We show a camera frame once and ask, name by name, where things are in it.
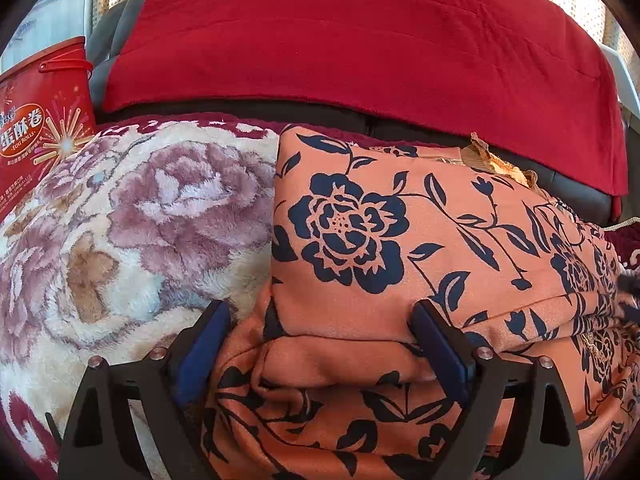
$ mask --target red bucket handle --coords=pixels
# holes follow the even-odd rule
[[[94,71],[94,66],[84,59],[51,59],[40,64],[39,72],[57,72],[58,70]]]

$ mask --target red cloth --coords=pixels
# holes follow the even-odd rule
[[[627,190],[610,67],[547,0],[147,0],[104,107],[193,98],[322,102],[477,132]]]

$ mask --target orange fabric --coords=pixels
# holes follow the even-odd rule
[[[638,417],[640,352],[612,245],[556,200],[437,154],[282,135],[272,280],[211,379],[203,448],[222,479],[427,478],[460,409],[407,327],[423,298],[478,346],[551,356],[585,477],[615,457]]]

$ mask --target metal screw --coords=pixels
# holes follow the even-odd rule
[[[547,357],[546,355],[541,355],[538,358],[538,361],[540,361],[540,366],[546,368],[547,370],[554,367],[554,362],[552,361],[551,357]]]
[[[476,349],[476,355],[479,358],[488,361],[494,358],[494,351],[491,350],[488,346],[481,346],[480,348]]]
[[[163,346],[155,347],[151,352],[149,352],[149,357],[152,361],[161,361],[168,354],[168,350]]]
[[[89,357],[89,360],[86,363],[89,365],[89,368],[93,368],[95,370],[102,364],[102,357],[94,355],[93,357]]]

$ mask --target red bucket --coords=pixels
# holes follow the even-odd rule
[[[63,41],[0,75],[0,221],[95,137],[84,38]]]

